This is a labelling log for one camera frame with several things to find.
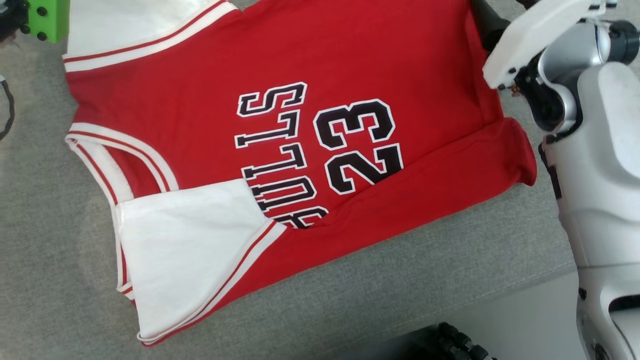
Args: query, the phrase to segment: green bracket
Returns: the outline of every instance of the green bracket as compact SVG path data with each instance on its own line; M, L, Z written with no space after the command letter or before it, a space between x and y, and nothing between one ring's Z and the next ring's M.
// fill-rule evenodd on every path
M70 0L30 0L29 22L22 32L35 35L42 41L58 42L69 34Z

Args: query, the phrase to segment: basketball jersey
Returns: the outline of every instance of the basketball jersey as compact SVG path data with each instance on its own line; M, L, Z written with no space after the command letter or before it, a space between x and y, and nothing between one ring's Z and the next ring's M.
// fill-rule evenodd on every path
M145 345L533 184L466 0L92 3L72 2L67 142L111 204Z

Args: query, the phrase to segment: white outline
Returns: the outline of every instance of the white outline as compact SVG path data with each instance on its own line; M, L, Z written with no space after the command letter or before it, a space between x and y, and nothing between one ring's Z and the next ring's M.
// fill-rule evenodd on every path
M252 177L247 177L246 174L244 173L245 170L256 170L256 169L260 169L260 168L265 168L265 167L272 167L274 165L280 165L280 164L286 164L288 162L292 162L292 161L297 161L299 159L296 159L296 155L295 152L293 150L285 150L285 147L289 147L292 145L297 145L298 146L298 150L300 150L300 156L302 157L302 166L298 166L298 165L289 165L288 167L281 167L281 168L275 168L273 170L267 170L267 171L261 171L258 172L256 174L254 174ZM284 160L284 161L279 161L277 163L270 163L267 165L262 165L259 167L254 167L253 165L247 166L247 167L243 167L240 169L240 171L242 172L242 176L243 178L245 178L246 180L252 180L257 178L259 175L262 174L269 174L272 172L276 172L276 171L281 171L281 170L286 170L288 168L294 168L296 170L299 170L301 168L306 168L307 167L307 159L305 157L305 152L302 150L302 144L300 144L299 142L294 142L294 143L288 143L286 145L282 145L280 146L280 154L290 154L291 155L291 159L288 160Z
M296 86L296 85L302 85L302 94L300 95L300 99L299 101L294 102L293 104L286 104L285 102L287 101L293 101L295 100L297 97L296 92L298 92L297 90L289 90L287 92L277 92L277 90L282 90L284 88L289 88L291 86ZM261 114L266 114L268 112L270 112L271 110L276 108L276 103L278 102L278 98L281 97L281 95L287 95L287 94L291 94L291 98L290 99L284 99L281 100L280 103L280 108L289 108L291 106L296 106L296 105L301 105L304 104L305 102L305 97L307 96L307 83L305 83L304 81L299 81L297 83L293 83L293 84L288 84L288 85L283 85L283 86L276 86L274 88L270 88L269 90L267 90L266 92L264 92L264 95L262 96L262 105L258 105L255 107L251 107L251 104L254 103L255 101L257 101L260 98L260 92L252 92L249 94L243 94L240 95L238 97L238 108L236 111L236 114L240 117L252 117L252 116L256 116L256 115L261 115ZM269 104L269 107L267 107L266 101L267 101L267 97L269 95L269 93L271 92L276 92L276 94L273 96L273 101L271 102L271 104ZM247 114L244 115L242 113L240 113L240 110L242 108L242 104L246 102L246 110L247 111L253 111L253 110L257 110L260 108L264 108L265 110L259 111L257 113L251 113L251 114Z
M113 147L114 149L120 149L137 156L146 164L149 171L151 171L154 178L156 179L156 182L158 183L158 187L160 188L161 192L174 191L179 189L178 182L175 178L175 175L173 174L173 171L169 167L169 164L167 164L164 158L154 148L147 145L145 142L142 142L141 140L138 140L133 136L129 136L119 131L111 130L107 127L89 124L86 122L73 123L69 131L81 131L84 133L89 133L90 135L68 134L65 138L67 142L71 140L77 140L81 145L84 142L99 143L101 145ZM114 139L124 143L125 145L103 138L93 137L91 135ZM151 164L151 161L149 161L149 159L151 159L156 164L159 172L158 170L156 170L156 167ZM165 188L163 178L164 181L166 181L168 188Z
M118 275L118 282L116 284L116 290L118 290L119 292L123 292L126 289L131 287L131 279L129 276L129 272L127 271L126 273L126 277L123 276L123 272L124 269L127 266L127 259L126 256L124 255L124 251L122 250L122 239L120 238L120 222L118 221L117 215L116 215L116 208L115 207L111 207L111 223L113 224L113 234L116 240L116 266L117 266L117 275ZM131 295L131 297L127 296L127 298L129 298L129 300L133 299L133 290L131 290L129 292Z
M300 180L300 179L306 179L307 181L309 181L309 185L311 186L311 190L313 191L313 195L311 197L305 197L304 199L285 202L283 204L276 205L276 206L268 206L266 209L262 210L262 212L265 213L265 212L267 212L267 211L269 211L271 209L280 208L282 206L291 205L291 204L295 204L297 202L303 202L303 201L307 201L307 200L310 200L310 199L315 199L316 195L318 194L318 191L316 190L316 186L314 185L313 180L311 180L311 178L309 178L309 176L306 176L306 175L305 176L299 176L299 177L292 177L290 179L285 179L285 180L281 180L281 181L275 181L274 183L267 183L267 184L260 184L260 185L252 186L251 190L253 191L254 188L259 188L259 187L264 187L264 186L272 186L272 185L277 185L277 184L281 184L281 183L287 183L289 181ZM304 192L290 193L290 194L287 194L285 196L275 197L275 198L269 199L269 200L258 200L258 199L263 198L264 194L281 192L282 190L293 189L293 188L297 188L299 186L301 186L304 189ZM270 201L282 200L282 199L286 199L288 197L293 197L293 196L297 196L297 195L303 195L304 193L309 193L309 189L305 188L304 184L296 184L294 186L286 186L284 188L277 188L275 190L261 192L260 195L254 195L254 197L256 198L256 202L258 203L258 206L260 206L260 204L265 204L265 203L270 202Z
M338 146L338 147L329 147L327 145L325 145L322 141L322 138L320 137L320 130L318 129L318 118L324 114L324 113L328 113L330 111L334 111L334 110L340 110L340 109L345 109L348 112L351 112L351 110L353 109L354 106L356 105L362 105L362 104L373 104L373 103L380 103L382 106L384 106L387 109L387 115L389 116L389 120L391 121L391 130L389 131L389 133L384 137L384 138L380 138L380 139L375 139L374 135L373 135L373 131L375 129L380 128L380 122L378 120L378 117L376 116L375 113L364 113L361 115L358 115L358 121L360 123L360 128L356 129L356 130L349 130L347 128L347 121L345 118L342 119L335 119L333 121L329 122L329 130L331 131L331 135L333 136L339 136L340 139L342 139L342 145ZM382 142L385 140L389 140L389 138L391 138L391 135L394 133L394 131L396 130L396 122L394 120L393 114L391 114L391 107L389 107L389 105L387 105L384 101L380 100L380 99L371 99L371 100L364 100L364 101L357 101L357 102L352 102L350 105L342 105L342 106L336 106L334 108L330 108L330 109L325 109L325 110L321 110L316 114L316 117L314 118L314 129L316 130L316 138L318 139L318 143L320 144L320 146L324 147L325 149L331 150L331 151L335 151L338 149L344 149L345 147L347 147L347 140L344 137L344 134L352 134L352 133L358 133L360 131L364 131L365 126L364 126L364 121L362 120L364 117L373 117L375 125L373 126L369 126L367 127L367 129L369 130L369 137L371 138L371 142ZM334 124L337 123L341 123L344 126L344 133L336 133L334 130Z
M372 168L376 169L380 175L384 175L384 174L387 173L387 162L384 161L384 160L379 159L378 150L388 149L388 148L391 148L391 147L395 147L397 149L398 160L400 162L400 169L401 170L404 169L404 163L403 163L403 160L402 160L402 153L400 152L400 144L399 143L393 143L393 144L390 144L390 145L385 145L385 146L381 146L381 147L377 147L377 148L373 149L373 153L374 153L374 157L376 159L376 163L382 165L382 171L380 171L380 169L376 165L371 163L371 161L369 161L369 159L367 159L365 156L363 156L362 153L360 151L358 151L358 150L349 151L349 152L343 152L342 154L338 154L338 155L332 156L326 163L324 163L324 172L326 173L326 178L327 178L327 180L329 182L329 187L331 189L333 189L336 193L340 194L340 195L346 195L348 193L356 192L356 186L355 186L355 183L353 182L353 178L352 177L347 177L347 175L344 173L344 169L345 168L350 168L353 172L355 172L356 174L360 175L360 177L362 179L364 179L365 181L367 181L369 184L374 185L375 183L371 179L369 179L363 173L359 172L358 169L353 167L351 164L347 164L347 165L340 166L340 173L342 174L342 179L345 182L347 182L347 183L349 183L351 185L351 190L346 191L346 192L342 192L342 191L336 189L335 187L333 187L333 184L331 182L331 174L329 174L329 163L331 163L334 159L343 158L346 155L358 154L360 156L360 158L362 158L364 161L367 162L367 164L369 164Z
M280 218L280 217L286 217L286 216L293 217L293 214L295 214L295 213L301 213L302 211L309 211L309 210L316 210L316 209L323 210L326 214L329 214L329 210L327 210L326 208L324 208L322 206L314 206L312 208L300 209L300 210L292 211L290 213L284 213L284 214L280 214L280 215L275 215L275 216L272 216L271 218L273 220L276 220L277 218ZM314 217L314 216L317 216L319 218L323 217L320 214L316 213L316 214L312 214L312 215L307 215L306 217L299 217L298 220L300 220L300 222L302 224L304 224L306 227L310 227L311 225L314 224L314 222L312 222L311 224L308 224L304 219L308 218L308 217ZM285 221L282 221L280 223L281 224L288 223L288 224L291 224L294 229L300 229L299 227L296 226L296 224L292 220L285 220Z
M82 57L91 56L91 55L99 55L99 54L86 54L86 55L80 55L80 56L79 55L63 56L64 59L69 60L65 62L65 70L67 72L92 70L92 69L97 69L99 67L114 65L117 63L123 63L125 61L130 61L130 60L142 58L151 54L159 53L163 50L167 50L170 47L173 47L187 40L188 38L197 34L201 30L207 28L209 25L213 24L218 19L220 19L221 17L223 17L224 15L226 15L227 13L233 10L237 10L236 6L234 6L232 3L229 3L228 1L224 1L219 4L216 3L213 9L211 8L211 5L209 5L209 7L207 7L206 9L203 9L202 11L195 13L192 17L185 20L180 26L177 27L176 31L184 27L189 22L193 21L193 19L197 18L202 13L208 11L205 15L203 15L201 18L196 20L188 28L183 29L179 33L175 33L174 36L167 38L166 40L163 40L161 42L158 42L156 44L139 47L133 50L123 51L121 53L99 56L96 58L90 58L86 60L73 60L73 59L82 58ZM138 44L134 46L143 45L148 42L149 41L145 41L142 44Z
M289 115L289 114L293 114L293 113L296 114L295 119L285 119L284 118L284 115ZM248 147L250 143L256 143L256 142L272 140L272 139L278 139L278 138L293 139L293 138L298 137L298 128L300 126L300 110L293 110L293 111L287 111L285 113L279 113L278 114L278 122L279 123L286 122L287 126L285 128L282 128L282 129L263 131L261 133L235 135L234 136L234 140L235 140L236 149L242 149L244 147ZM244 145L238 144L238 138L249 138L249 137L259 136L259 135L268 135L270 133L275 133L275 132L279 132L279 131L283 131L283 130L290 131L291 130L291 122L294 123L294 134L293 135L278 135L278 136L272 136L272 137L269 137L269 138L261 138L261 139L258 139L258 140L248 140L248 141L246 141L244 143Z

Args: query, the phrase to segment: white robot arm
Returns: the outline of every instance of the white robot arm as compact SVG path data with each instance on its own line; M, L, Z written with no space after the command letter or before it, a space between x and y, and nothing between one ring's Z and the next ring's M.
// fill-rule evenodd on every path
M518 0L509 24L484 0L484 78L528 100L579 274L577 325L592 360L640 360L640 35L602 20L613 0Z

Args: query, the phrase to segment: armhole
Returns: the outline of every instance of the armhole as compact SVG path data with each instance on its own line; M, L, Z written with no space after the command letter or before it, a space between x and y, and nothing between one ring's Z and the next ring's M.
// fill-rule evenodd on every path
M239 11L227 0L212 1L170 31L159 34L152 40L121 45L121 47L95 54L67 53L63 55L65 70L67 72L92 70L159 53L187 40L234 10Z
M88 123L74 123L65 138L71 150L80 157L89 169L111 208L115 242L118 284L116 289L129 300L134 300L127 262L119 235L119 223L115 207L134 198L133 191L118 163L108 148L128 152L140 159L156 179L160 192L178 190L176 178L166 161L151 146L131 136L106 127Z

